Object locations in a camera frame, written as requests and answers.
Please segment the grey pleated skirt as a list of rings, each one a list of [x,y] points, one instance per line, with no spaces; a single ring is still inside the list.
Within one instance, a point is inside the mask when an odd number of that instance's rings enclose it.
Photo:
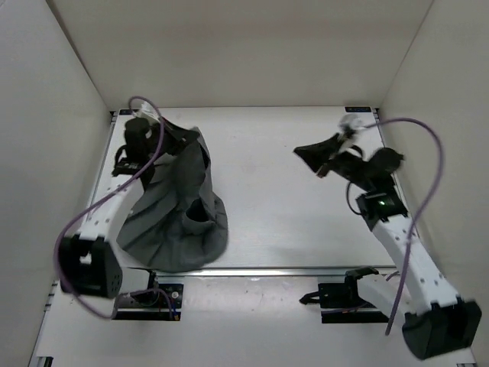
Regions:
[[[144,267],[176,273],[198,270],[228,246],[225,204],[212,187],[212,163],[204,137],[178,155],[164,154],[143,196],[118,234],[122,250]]]

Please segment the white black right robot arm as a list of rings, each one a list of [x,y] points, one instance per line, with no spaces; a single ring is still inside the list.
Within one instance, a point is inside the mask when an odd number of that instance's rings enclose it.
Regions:
[[[392,148],[379,148],[364,159],[357,145],[343,148],[342,143],[340,135],[333,135],[293,152],[317,176],[334,172],[364,191],[356,199],[359,213],[404,275],[400,283],[408,294],[398,297],[393,285],[373,267],[354,268],[346,272],[341,291],[324,296],[324,306],[339,301],[348,308],[371,304],[394,318],[408,350],[420,360],[471,347],[481,308],[475,300],[462,299],[414,235],[393,180],[404,156]]]

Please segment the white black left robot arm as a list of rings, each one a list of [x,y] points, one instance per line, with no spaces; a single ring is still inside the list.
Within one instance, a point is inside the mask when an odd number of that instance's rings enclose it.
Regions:
[[[158,299],[160,285],[149,278],[150,271],[133,262],[117,239],[137,202],[156,186],[156,169],[198,137],[197,130],[167,120],[127,120],[122,144],[106,160],[103,198],[82,215],[73,234],[64,232],[57,240],[54,257],[63,292],[106,299],[133,292],[142,304]]]

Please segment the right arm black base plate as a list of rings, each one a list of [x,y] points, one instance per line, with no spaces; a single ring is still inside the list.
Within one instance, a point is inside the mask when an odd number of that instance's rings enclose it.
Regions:
[[[386,323],[387,317],[365,300],[348,294],[344,283],[320,283],[322,324]]]

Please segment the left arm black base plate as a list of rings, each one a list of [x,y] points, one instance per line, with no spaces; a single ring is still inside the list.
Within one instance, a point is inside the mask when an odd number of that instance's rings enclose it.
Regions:
[[[159,283],[160,293],[127,296],[121,299],[114,320],[178,322],[182,316],[183,283]]]

